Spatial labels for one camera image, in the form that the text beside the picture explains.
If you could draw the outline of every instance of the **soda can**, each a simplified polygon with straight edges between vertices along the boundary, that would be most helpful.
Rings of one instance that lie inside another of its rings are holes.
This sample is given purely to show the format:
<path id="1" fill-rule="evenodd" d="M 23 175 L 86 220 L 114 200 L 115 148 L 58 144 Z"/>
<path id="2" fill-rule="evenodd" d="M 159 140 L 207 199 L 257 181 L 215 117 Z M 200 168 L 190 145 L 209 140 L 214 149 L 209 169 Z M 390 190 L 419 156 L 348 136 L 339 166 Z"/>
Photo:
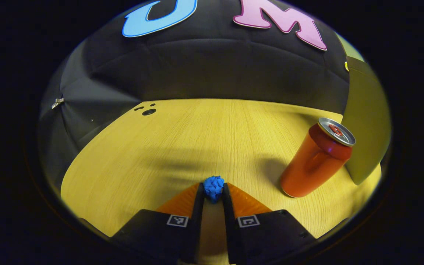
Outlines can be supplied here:
<path id="1" fill-rule="evenodd" d="M 281 174 L 282 190 L 294 198 L 311 193 L 343 167 L 355 143 L 353 134 L 344 126 L 319 118 Z"/>

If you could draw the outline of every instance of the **letter m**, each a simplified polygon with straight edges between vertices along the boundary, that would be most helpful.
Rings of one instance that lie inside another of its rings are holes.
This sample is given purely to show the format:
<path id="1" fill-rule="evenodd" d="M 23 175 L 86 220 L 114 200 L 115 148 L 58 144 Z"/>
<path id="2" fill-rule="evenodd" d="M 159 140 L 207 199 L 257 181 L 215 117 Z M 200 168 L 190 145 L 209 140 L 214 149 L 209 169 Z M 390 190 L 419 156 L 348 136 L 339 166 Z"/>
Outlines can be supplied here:
<path id="1" fill-rule="evenodd" d="M 296 32 L 299 39 L 320 50 L 326 50 L 313 18 L 292 8 L 282 11 L 268 0 L 241 0 L 241 2 L 242 13 L 233 17 L 235 23 L 247 27 L 271 28 L 271 23 L 263 18 L 262 12 L 266 12 L 284 33 L 289 33 L 294 25 L 299 23 L 300 30 Z"/>

